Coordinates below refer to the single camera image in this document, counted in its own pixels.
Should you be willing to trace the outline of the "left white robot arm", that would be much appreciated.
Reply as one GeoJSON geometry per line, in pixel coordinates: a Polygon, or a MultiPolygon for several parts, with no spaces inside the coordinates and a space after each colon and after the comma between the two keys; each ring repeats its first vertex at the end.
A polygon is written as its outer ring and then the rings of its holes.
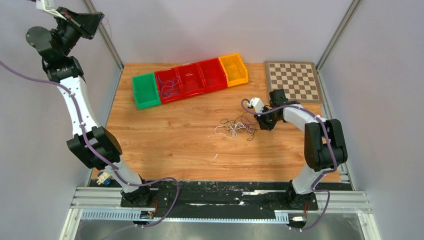
{"type": "Polygon", "coordinates": [[[153,193],[122,159],[118,140],[96,120],[84,71],[79,61],[69,55],[80,38],[94,38],[105,15],[54,8],[44,1],[37,3],[36,8],[52,15],[57,26],[51,30],[34,26],[27,31],[25,39],[41,56],[48,83],[56,85],[65,100],[72,121],[72,138],[66,142],[68,149],[88,169],[95,168],[114,178],[122,187],[122,197],[130,204],[149,206],[153,193]]]}

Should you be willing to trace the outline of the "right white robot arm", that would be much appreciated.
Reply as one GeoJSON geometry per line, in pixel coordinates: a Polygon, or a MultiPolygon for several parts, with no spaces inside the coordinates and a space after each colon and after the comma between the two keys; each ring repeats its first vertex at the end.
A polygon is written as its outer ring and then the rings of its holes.
{"type": "Polygon", "coordinates": [[[326,119],[304,108],[296,100],[288,100],[282,89],[269,93],[269,104],[254,97],[248,103],[255,110],[261,130],[271,131],[279,121],[291,123],[304,134],[305,165],[295,177],[285,195],[286,204],[298,209],[306,201],[305,195],[327,173],[334,172],[348,160],[342,124],[338,119],[326,119]]]}

